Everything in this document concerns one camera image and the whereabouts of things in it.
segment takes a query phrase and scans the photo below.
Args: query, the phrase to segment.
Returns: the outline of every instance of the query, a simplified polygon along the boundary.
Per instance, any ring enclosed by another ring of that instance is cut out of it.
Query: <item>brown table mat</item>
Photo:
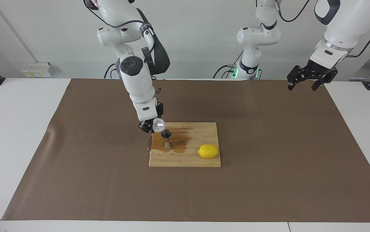
[[[155,81],[166,121],[218,125],[221,168],[170,169],[120,80],[73,79],[3,219],[370,222],[370,166],[311,84]]]

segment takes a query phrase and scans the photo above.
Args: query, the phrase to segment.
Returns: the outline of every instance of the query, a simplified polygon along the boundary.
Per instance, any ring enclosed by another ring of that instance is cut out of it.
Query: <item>yellow lemon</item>
[[[216,157],[219,153],[218,148],[216,148],[212,144],[204,144],[200,147],[198,150],[198,154],[206,159],[211,159],[213,157]]]

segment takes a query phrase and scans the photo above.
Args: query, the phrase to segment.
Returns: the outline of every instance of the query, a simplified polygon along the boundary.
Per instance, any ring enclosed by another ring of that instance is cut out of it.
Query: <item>white electrical box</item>
[[[54,69],[48,62],[23,63],[21,72],[25,77],[52,77]]]

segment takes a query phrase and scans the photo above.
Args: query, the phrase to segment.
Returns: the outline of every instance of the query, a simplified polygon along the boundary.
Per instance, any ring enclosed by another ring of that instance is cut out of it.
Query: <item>metal jigger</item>
[[[170,142],[169,142],[169,138],[171,137],[172,135],[172,132],[170,130],[163,130],[161,132],[161,137],[165,140],[165,145],[163,146],[163,148],[165,150],[170,150]]]

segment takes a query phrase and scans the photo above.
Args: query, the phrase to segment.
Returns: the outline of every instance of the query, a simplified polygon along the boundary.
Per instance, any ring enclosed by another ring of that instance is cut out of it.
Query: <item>white wall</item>
[[[305,1],[284,1],[283,15],[291,19]],[[261,47],[263,79],[283,80],[294,65],[306,64],[325,31],[315,19],[315,2],[296,21],[279,20],[281,41]],[[171,67],[159,78],[210,78],[241,52],[239,28],[259,25],[254,0],[136,0],[134,5],[145,13],[169,54]],[[21,77],[20,63],[36,60],[51,62],[56,78],[102,78],[116,60],[97,41],[96,30],[103,24],[83,0],[0,0],[0,13],[8,22],[0,17],[0,73],[5,77]],[[369,37],[370,32],[354,53]],[[137,47],[144,45],[136,42]],[[361,57],[344,60],[337,66],[337,80],[350,79],[369,58],[370,46]]]

